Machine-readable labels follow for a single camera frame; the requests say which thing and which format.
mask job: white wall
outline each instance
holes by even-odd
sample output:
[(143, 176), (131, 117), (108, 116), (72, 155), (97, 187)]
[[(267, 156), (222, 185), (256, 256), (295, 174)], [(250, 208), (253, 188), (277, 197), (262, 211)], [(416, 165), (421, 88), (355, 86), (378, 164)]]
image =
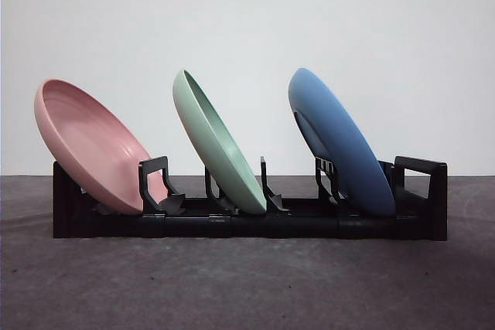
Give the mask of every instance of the white wall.
[(202, 165), (172, 81), (187, 68), (259, 173), (312, 174), (292, 119), (306, 66), (378, 158), (495, 174), (495, 0), (2, 0), (2, 172), (50, 174), (32, 100), (49, 77), (110, 108), (172, 174)]

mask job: blue plate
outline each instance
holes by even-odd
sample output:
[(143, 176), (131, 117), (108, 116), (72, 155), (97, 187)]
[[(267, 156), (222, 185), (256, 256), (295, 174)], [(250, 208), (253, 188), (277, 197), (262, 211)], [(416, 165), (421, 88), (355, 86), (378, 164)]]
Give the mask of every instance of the blue plate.
[(333, 162), (339, 190), (350, 203), (375, 216), (393, 216), (387, 179), (353, 119), (330, 89), (307, 69), (295, 72), (288, 100), (311, 152)]

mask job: mint green bowl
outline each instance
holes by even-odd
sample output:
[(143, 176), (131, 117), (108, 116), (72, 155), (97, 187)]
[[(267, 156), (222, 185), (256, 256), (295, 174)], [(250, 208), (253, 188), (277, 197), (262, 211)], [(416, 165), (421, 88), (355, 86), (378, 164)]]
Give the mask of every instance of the mint green bowl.
[(189, 139), (227, 198), (251, 214), (266, 213), (253, 171), (198, 83), (185, 70), (173, 83), (173, 101)]

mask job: plate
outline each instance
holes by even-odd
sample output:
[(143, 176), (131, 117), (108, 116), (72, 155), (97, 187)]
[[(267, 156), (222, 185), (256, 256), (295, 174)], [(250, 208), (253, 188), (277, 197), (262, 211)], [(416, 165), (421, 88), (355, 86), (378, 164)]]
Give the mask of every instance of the plate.
[(328, 86), (311, 71), (299, 69), (288, 99), (311, 152), (333, 162), (340, 191), (350, 203), (375, 216), (393, 216), (395, 201), (380, 164)]
[(248, 162), (207, 96), (187, 71), (177, 74), (173, 100), (196, 152), (227, 198), (246, 213), (266, 213), (266, 199)]
[[(138, 164), (149, 154), (102, 104), (62, 80), (48, 80), (36, 94), (39, 132), (67, 174), (97, 201), (124, 213), (142, 213)], [(167, 197), (158, 172), (148, 177), (156, 202)]]

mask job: pink plate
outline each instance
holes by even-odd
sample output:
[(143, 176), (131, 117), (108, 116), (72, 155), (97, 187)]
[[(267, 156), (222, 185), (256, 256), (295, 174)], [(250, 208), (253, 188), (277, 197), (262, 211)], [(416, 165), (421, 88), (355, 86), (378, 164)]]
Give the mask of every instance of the pink plate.
[[(142, 213), (138, 164), (148, 152), (102, 104), (62, 80), (39, 87), (34, 102), (43, 140), (70, 177), (96, 200), (124, 213)], [(167, 197), (162, 177), (148, 177), (156, 202)]]

